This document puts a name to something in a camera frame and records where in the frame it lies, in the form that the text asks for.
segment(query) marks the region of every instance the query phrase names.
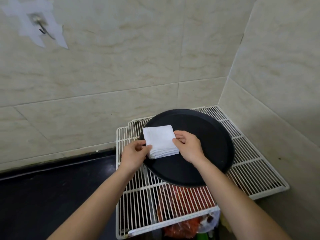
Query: metal hook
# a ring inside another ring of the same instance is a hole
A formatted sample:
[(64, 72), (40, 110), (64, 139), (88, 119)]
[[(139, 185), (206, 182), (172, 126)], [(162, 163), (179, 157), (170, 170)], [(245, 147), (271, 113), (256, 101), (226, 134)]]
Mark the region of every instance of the metal hook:
[(37, 21), (37, 24), (40, 25), (40, 27), (42, 28), (42, 29), (39, 29), (41, 33), (43, 33), (44, 35), (47, 34), (47, 35), (49, 35), (49, 37), (50, 37), (51, 39), (55, 40), (55, 38), (52, 37), (52, 36), (49, 34), (49, 32), (46, 30), (46, 28), (43, 27), (43, 25), (42, 25), (42, 23), (41, 23), (40, 21)]

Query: forearm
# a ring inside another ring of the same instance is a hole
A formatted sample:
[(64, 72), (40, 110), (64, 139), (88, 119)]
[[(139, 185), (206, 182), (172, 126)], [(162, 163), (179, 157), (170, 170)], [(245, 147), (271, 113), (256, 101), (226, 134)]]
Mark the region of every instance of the forearm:
[(207, 159), (195, 165), (237, 239), (290, 239), (280, 226)]
[(131, 178), (119, 168), (48, 239), (97, 239)]

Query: white adhesive residue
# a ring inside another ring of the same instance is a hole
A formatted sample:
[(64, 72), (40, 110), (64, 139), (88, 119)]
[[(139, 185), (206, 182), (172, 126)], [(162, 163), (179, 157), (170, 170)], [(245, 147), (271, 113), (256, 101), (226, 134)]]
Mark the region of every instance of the white adhesive residue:
[(18, 16), (20, 19), (21, 28), (19, 30), (19, 36), (29, 36), (36, 45), (46, 47), (40, 38), (40, 36), (44, 35), (40, 31), (41, 27), (39, 25), (33, 25), (27, 16), (27, 14), (32, 13), (42, 13), (48, 24), (46, 26), (48, 33), (54, 36), (58, 45), (68, 49), (62, 35), (62, 25), (56, 23), (51, 13), (53, 5), (50, 0), (26, 1), (23, 3), (20, 3), (18, 0), (8, 0), (8, 2), (7, 6), (1, 6), (1, 8), (7, 16)]

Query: green object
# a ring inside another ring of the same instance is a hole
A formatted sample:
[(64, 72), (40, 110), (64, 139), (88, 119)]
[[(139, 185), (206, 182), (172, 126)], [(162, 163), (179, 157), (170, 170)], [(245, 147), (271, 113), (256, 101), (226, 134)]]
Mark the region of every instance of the green object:
[(197, 234), (197, 240), (209, 240), (208, 234), (206, 234), (206, 233), (198, 233)]

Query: white napkin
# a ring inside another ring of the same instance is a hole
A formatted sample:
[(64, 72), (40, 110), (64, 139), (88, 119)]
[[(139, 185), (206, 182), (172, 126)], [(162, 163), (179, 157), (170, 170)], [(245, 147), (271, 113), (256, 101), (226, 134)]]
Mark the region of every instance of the white napkin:
[(148, 155), (150, 159), (167, 157), (179, 153), (179, 149), (172, 142), (172, 139), (176, 136), (171, 125), (146, 127), (142, 130), (146, 146), (152, 145), (152, 149)]

